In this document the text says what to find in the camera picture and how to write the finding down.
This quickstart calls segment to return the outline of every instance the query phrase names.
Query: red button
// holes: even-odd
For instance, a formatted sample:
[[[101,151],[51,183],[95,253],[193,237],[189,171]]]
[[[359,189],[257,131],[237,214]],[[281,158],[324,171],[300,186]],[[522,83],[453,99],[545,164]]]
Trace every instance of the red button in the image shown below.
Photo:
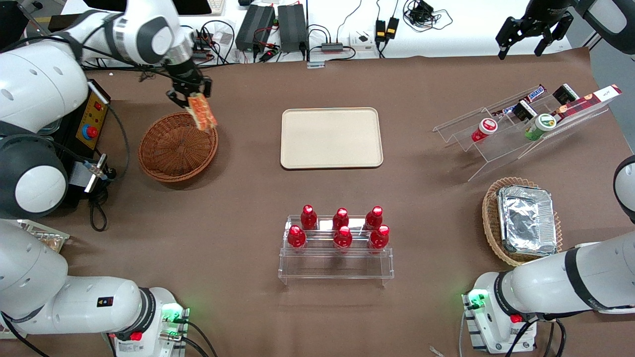
[[[143,337],[143,333],[141,332],[133,332],[130,334],[130,340],[132,341],[141,341],[141,337]]]
[[[94,139],[99,134],[99,131],[97,131],[97,128],[95,128],[94,126],[89,126],[86,128],[86,134],[89,138]]]
[[[509,319],[512,320],[512,323],[523,322],[523,317],[520,315],[512,315],[509,317]]]

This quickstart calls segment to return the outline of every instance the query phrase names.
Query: aluminum foil container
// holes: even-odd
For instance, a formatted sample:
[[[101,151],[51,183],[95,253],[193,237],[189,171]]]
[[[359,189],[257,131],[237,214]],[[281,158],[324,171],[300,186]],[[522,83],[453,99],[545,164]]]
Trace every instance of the aluminum foil container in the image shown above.
[[[546,257],[557,252],[551,194],[512,185],[498,190],[503,247],[511,253]]]

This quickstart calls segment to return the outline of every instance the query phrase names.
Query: brown tabletop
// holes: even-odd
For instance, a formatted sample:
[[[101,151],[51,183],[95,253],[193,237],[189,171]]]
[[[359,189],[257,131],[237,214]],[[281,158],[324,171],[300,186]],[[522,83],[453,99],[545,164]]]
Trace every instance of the brown tabletop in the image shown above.
[[[407,58],[328,62],[317,70],[300,62],[211,69],[218,153],[198,178],[171,186],[146,177],[136,155],[149,125],[178,111],[164,95],[170,81],[139,83],[139,73],[113,73],[90,73],[113,97],[133,149],[126,178],[111,185],[104,206],[109,228],[90,228],[85,202],[42,223],[77,237],[62,250],[69,274],[169,289],[192,308],[192,321],[220,357],[421,357],[432,356],[429,346],[458,355],[460,294],[480,274],[511,268],[487,245],[481,219],[483,195],[500,177],[523,177],[551,191],[565,248],[633,230],[612,191],[613,172],[630,150],[610,112],[551,150],[469,183],[477,169],[471,153],[446,146],[432,132],[539,83],[552,90],[569,83],[581,95],[597,90],[586,49],[505,61]],[[383,165],[283,169],[281,115],[311,107],[376,108]],[[108,119],[98,146],[120,168],[125,152],[114,118]],[[365,214],[382,205],[395,278],[385,288],[342,280],[285,287],[277,278],[283,224],[307,203],[320,214],[340,206]],[[632,356],[631,320],[597,313],[565,319],[565,355]],[[542,356],[547,327],[539,330],[538,349],[523,356]],[[465,334],[464,354],[483,356]],[[52,356],[110,356],[97,334],[29,340]],[[0,343],[0,354],[33,355],[19,342]]]

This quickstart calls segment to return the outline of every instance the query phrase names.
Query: red can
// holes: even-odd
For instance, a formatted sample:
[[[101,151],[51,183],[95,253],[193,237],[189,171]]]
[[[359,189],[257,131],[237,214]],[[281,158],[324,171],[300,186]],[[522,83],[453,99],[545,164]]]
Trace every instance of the red can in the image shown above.
[[[384,209],[380,206],[375,206],[373,209],[368,212],[366,215],[366,222],[364,223],[365,231],[374,231],[379,228],[384,221]]]
[[[391,230],[387,225],[382,224],[378,229],[370,234],[368,239],[368,248],[384,249],[388,245],[389,234]]]
[[[302,229],[317,229],[318,228],[318,214],[313,210],[311,205],[306,205],[302,208],[302,214],[300,215],[300,223]]]
[[[333,247],[345,253],[353,243],[351,230],[347,226],[340,227],[333,236]]]
[[[492,118],[485,118],[478,124],[478,128],[472,133],[472,140],[477,142],[489,135],[492,135],[498,129],[498,123]]]
[[[307,244],[307,235],[299,226],[294,224],[291,228],[289,228],[289,234],[287,235],[286,240],[293,248],[304,248]]]
[[[349,225],[349,212],[346,208],[341,207],[337,210],[337,213],[333,216],[333,230],[337,231],[343,226]]]

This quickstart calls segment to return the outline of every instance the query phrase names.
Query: power supply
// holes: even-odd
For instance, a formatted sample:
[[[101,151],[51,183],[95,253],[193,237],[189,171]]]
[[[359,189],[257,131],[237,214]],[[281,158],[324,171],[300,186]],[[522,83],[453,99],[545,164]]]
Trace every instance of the power supply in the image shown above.
[[[278,22],[283,52],[307,50],[307,23],[302,4],[278,6]]]
[[[256,44],[261,52],[264,51],[264,46],[258,44],[258,41],[267,42],[275,18],[276,12],[272,6],[249,5],[243,24],[236,35],[236,48],[241,51],[253,51]]]

